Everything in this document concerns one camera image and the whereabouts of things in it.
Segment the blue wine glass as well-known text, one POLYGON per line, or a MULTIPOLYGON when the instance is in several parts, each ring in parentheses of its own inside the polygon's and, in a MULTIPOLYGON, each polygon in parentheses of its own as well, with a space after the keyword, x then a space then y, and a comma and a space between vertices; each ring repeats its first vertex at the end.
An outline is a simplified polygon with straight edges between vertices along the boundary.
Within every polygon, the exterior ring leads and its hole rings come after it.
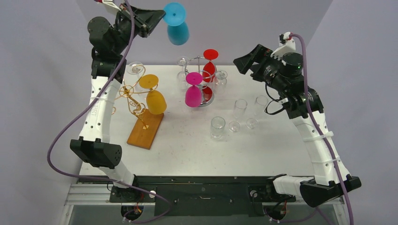
POLYGON ((186 10, 181 3, 171 2, 164 9, 164 22, 167 24, 167 33, 170 42, 174 45, 185 44, 189 37, 189 29, 186 23, 186 10))

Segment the clear champagne flute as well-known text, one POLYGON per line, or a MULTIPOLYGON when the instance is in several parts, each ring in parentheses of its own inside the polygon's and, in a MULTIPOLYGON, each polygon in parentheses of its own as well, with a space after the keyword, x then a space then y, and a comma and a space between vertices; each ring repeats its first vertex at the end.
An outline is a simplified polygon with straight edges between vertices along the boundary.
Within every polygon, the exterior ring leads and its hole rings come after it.
POLYGON ((247 101, 244 99, 237 99, 233 107, 233 120, 228 124, 229 131, 236 133, 240 130, 239 120, 242 118, 247 109, 247 101))

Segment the clear glass back gold rack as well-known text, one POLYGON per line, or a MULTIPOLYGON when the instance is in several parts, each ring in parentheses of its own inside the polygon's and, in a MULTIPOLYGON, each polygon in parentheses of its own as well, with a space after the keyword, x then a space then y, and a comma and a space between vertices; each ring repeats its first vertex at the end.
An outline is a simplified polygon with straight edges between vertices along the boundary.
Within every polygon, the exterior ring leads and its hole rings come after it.
POLYGON ((135 93, 143 92, 144 89, 140 86, 139 80, 145 74, 145 67, 141 62, 133 62, 127 66, 127 73, 133 75, 136 81, 130 85, 131 91, 135 93))

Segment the clear etched goblet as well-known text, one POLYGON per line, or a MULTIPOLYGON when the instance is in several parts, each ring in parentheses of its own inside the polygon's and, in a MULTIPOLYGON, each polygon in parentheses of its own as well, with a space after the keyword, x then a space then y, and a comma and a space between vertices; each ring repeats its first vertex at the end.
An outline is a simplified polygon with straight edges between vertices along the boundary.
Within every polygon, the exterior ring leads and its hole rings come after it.
POLYGON ((222 137, 225 129, 226 121, 223 117, 214 117, 211 119, 211 136, 215 139, 222 137))

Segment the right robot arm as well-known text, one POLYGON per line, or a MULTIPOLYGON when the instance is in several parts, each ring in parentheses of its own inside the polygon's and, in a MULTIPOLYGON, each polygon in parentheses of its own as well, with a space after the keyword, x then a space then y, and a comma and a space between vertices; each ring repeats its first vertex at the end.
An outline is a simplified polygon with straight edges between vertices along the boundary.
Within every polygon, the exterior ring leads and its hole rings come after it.
POLYGON ((313 166, 312 177, 275 176, 264 188, 268 199, 293 195, 314 208, 361 187, 360 178, 348 172, 336 151, 318 93, 304 84, 300 53, 291 49, 275 54, 257 45, 233 63, 241 74, 251 71, 253 80, 278 92, 279 103, 298 129, 313 166))

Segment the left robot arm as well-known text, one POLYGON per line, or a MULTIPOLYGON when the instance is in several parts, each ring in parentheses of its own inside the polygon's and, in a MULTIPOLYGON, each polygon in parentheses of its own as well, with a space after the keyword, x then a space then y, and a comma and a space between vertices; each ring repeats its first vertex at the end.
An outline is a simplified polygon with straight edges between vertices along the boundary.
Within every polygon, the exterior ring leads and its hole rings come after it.
POLYGON ((164 10, 131 9, 133 15, 122 4, 114 25, 102 16, 88 22, 89 41, 93 46, 90 109, 78 139, 70 141, 70 149, 112 179, 129 202, 139 198, 140 188, 133 184, 135 176, 122 162, 121 146, 110 143, 111 115, 127 63, 122 52, 130 38, 148 37, 166 14, 164 10))

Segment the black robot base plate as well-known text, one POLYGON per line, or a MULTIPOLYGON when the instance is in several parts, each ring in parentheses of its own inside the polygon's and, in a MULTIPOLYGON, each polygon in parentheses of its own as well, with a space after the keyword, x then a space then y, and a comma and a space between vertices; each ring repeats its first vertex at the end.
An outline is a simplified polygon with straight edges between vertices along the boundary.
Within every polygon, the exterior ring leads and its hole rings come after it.
POLYGON ((138 176, 134 186, 115 187, 109 181, 79 183, 91 193, 103 194, 106 203, 121 204, 121 213, 137 220, 154 207, 155 216, 263 216, 285 215, 285 203, 299 202, 296 195, 278 194, 270 176, 138 176))

